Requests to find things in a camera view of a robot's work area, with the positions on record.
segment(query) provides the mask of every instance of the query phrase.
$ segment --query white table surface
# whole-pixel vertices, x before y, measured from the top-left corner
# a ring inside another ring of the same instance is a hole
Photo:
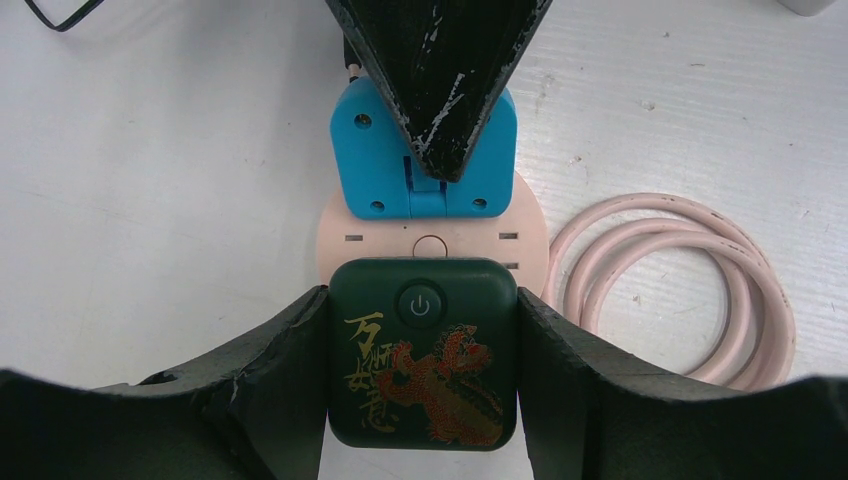
[[[137,382],[316,284],[340,42],[318,0],[111,0],[65,35],[0,3],[0,366]],[[550,234],[616,194],[705,203],[778,270],[792,378],[848,374],[846,46],[848,2],[805,19],[772,0],[555,0],[509,84]],[[601,333],[683,371],[720,333],[722,285],[699,254],[652,255]],[[326,436],[322,478],[437,477],[529,479],[523,435],[485,455]]]

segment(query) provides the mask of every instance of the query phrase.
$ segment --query screw hole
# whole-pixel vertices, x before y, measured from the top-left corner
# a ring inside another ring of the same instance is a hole
[[[364,113],[360,113],[359,115],[353,117],[353,124],[363,130],[371,128],[371,117],[365,115]]]

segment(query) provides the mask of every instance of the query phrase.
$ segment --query black pointed object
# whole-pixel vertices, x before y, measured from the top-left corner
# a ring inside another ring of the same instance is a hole
[[[326,0],[424,172],[457,182],[552,0]]]

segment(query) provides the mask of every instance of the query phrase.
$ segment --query white object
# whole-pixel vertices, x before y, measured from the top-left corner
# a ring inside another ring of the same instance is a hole
[[[777,0],[786,8],[798,15],[812,17],[818,15],[825,8],[836,3],[836,0]]]
[[[517,173],[512,202],[497,218],[361,220],[341,190],[318,225],[321,282],[345,263],[370,257],[483,257],[506,266],[515,282],[541,295],[548,271],[548,230],[536,196]]]

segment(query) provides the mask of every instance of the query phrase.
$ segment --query coiled cable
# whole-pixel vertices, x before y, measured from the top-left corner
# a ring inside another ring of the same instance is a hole
[[[601,235],[580,256],[572,270],[560,313],[597,334],[601,305],[615,281],[631,265],[663,248],[703,249],[715,258],[725,275],[730,308],[718,347],[686,375],[748,391],[763,390],[785,381],[795,352],[795,320],[787,295],[765,255],[750,237],[723,215],[697,202],[674,195],[638,193],[615,197],[583,211],[551,244],[551,265],[542,300],[552,306],[559,303],[557,279],[563,257],[581,233],[604,217],[634,209],[661,210],[688,221],[636,220]],[[622,242],[637,236],[642,238],[614,252]],[[601,260],[607,259],[610,261],[598,269]],[[738,363],[746,333],[752,327],[752,291],[762,294],[762,330],[744,367],[731,372],[729,369]]]

